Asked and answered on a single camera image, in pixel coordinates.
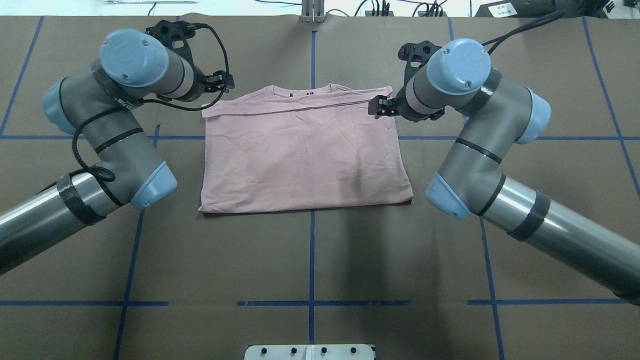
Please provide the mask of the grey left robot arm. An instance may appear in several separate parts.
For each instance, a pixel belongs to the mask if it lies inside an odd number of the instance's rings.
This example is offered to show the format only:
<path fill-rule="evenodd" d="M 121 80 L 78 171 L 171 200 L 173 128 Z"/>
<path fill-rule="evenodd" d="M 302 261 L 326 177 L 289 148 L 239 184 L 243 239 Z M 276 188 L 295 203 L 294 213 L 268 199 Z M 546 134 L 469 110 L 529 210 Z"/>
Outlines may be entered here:
<path fill-rule="evenodd" d="M 227 53 L 224 69 L 206 75 L 188 39 L 206 23 L 162 20 L 144 32 L 114 30 L 99 57 L 42 96 L 46 118 L 71 135 L 78 170 L 1 215 L 1 273 L 6 274 L 125 205 L 144 210 L 178 182 L 133 115 L 145 104 L 184 110 L 205 93 L 234 88 Z"/>

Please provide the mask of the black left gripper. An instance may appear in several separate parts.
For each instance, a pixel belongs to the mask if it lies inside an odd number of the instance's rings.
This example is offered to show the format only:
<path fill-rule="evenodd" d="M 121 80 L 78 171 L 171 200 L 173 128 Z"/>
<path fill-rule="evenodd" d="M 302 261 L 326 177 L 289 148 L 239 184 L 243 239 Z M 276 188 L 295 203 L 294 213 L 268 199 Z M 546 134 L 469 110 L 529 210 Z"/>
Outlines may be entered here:
<path fill-rule="evenodd" d="M 205 93 L 228 92 L 235 89 L 234 77 L 227 71 L 215 71 L 205 75 L 197 66 L 192 66 L 193 82 L 185 94 L 185 102 L 189 103 Z"/>

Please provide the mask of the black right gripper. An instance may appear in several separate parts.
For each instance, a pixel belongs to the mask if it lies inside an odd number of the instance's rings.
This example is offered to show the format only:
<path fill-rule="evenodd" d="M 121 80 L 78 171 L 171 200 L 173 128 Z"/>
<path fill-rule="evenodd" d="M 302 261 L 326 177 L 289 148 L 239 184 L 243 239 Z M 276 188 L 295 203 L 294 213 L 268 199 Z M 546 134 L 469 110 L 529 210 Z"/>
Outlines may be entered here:
<path fill-rule="evenodd" d="M 375 96 L 368 101 L 368 114 L 375 119 L 380 117 L 394 117 L 397 113 L 404 119 L 414 123 L 430 120 L 437 112 L 446 107 L 439 96 L 439 92 L 432 88 L 418 88 L 413 85 L 403 86 L 394 98 Z"/>

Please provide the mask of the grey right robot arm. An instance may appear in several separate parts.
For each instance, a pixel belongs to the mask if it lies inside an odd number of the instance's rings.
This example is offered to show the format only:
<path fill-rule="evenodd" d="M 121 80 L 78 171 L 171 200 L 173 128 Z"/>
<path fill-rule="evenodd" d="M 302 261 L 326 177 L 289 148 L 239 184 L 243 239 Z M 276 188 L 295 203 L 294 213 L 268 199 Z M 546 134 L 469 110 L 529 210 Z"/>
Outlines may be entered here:
<path fill-rule="evenodd" d="M 637 243 L 499 171 L 512 145 L 529 144 L 546 129 L 550 104 L 503 76 L 475 39 L 442 47 L 427 40 L 405 43 L 397 56 L 406 64 L 403 87 L 391 99 L 370 100 L 370 115 L 417 123 L 437 120 L 451 107 L 467 118 L 426 199 L 455 219 L 485 219 L 638 306 Z"/>

